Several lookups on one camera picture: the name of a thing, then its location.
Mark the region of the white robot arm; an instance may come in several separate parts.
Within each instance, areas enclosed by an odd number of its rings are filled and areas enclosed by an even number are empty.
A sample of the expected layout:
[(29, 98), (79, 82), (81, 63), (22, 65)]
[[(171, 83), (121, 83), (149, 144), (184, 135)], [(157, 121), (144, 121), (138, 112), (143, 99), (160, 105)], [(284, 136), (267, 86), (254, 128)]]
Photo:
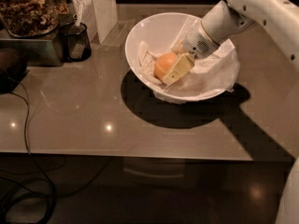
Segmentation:
[(261, 25), (288, 61), (299, 70), (299, 7), (289, 0), (223, 0), (175, 45), (177, 64), (205, 59), (230, 35)]

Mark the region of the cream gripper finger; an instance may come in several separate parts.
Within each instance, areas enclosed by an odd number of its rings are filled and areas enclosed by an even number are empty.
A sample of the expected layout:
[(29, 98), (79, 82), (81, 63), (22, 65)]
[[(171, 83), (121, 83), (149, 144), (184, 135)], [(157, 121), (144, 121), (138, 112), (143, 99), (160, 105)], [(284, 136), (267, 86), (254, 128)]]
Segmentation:
[(176, 54), (183, 54), (186, 52), (186, 49), (183, 46), (183, 42), (180, 41), (179, 43), (177, 43), (173, 48), (172, 51)]
[(189, 53), (179, 54), (163, 77), (163, 83), (167, 86), (179, 81), (194, 67), (195, 59)]

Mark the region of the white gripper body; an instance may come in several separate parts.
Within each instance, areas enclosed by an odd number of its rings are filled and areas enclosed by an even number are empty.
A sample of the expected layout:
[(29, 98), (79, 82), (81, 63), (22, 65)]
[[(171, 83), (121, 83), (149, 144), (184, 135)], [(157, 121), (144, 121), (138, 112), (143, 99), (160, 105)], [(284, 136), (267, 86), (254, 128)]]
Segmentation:
[(207, 35), (200, 21), (187, 32), (183, 39), (183, 48), (194, 59), (205, 59), (214, 53), (219, 46)]

